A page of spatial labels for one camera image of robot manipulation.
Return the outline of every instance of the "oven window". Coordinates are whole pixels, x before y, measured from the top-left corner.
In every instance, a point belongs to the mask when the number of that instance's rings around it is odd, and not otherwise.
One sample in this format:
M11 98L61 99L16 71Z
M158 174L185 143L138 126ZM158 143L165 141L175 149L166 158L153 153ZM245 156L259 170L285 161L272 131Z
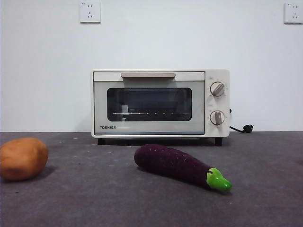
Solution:
M187 87L107 90L111 122L189 121L191 110L192 91Z

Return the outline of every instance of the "oven door handle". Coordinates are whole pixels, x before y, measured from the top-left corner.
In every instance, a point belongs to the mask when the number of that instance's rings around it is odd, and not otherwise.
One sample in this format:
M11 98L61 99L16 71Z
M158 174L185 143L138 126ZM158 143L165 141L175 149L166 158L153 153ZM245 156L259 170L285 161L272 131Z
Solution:
M122 78L174 78L174 72L124 72Z

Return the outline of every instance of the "toy vegetable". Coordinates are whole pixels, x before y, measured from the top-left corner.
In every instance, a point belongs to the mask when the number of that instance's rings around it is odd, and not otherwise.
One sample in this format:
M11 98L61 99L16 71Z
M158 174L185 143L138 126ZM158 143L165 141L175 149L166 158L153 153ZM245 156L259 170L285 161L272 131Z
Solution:
M229 191L232 184L220 171L191 155L159 144L147 144L136 150L135 163L150 172L173 177L207 189Z
M1 146L2 178L19 181L38 175L48 159L46 145L36 138L11 140Z

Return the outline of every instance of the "temperature knob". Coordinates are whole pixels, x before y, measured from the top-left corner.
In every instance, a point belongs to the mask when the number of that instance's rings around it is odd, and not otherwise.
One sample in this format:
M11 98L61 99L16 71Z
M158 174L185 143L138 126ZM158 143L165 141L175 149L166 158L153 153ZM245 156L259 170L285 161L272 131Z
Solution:
M224 122L224 114L221 111L213 111L210 114L210 121L215 125L220 125Z
M215 82L210 86L210 92L213 96L221 96L224 94L225 85L221 82Z

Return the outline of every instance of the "gray carpet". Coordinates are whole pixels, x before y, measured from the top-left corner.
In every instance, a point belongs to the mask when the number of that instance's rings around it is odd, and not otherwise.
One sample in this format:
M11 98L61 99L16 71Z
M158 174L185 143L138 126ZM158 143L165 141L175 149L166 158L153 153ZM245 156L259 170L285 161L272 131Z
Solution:
M204 140L109 140L90 133L2 133L49 148L44 171L1 181L1 227L302 227L303 132L232 132ZM137 168L135 150L161 143L217 167L231 193Z

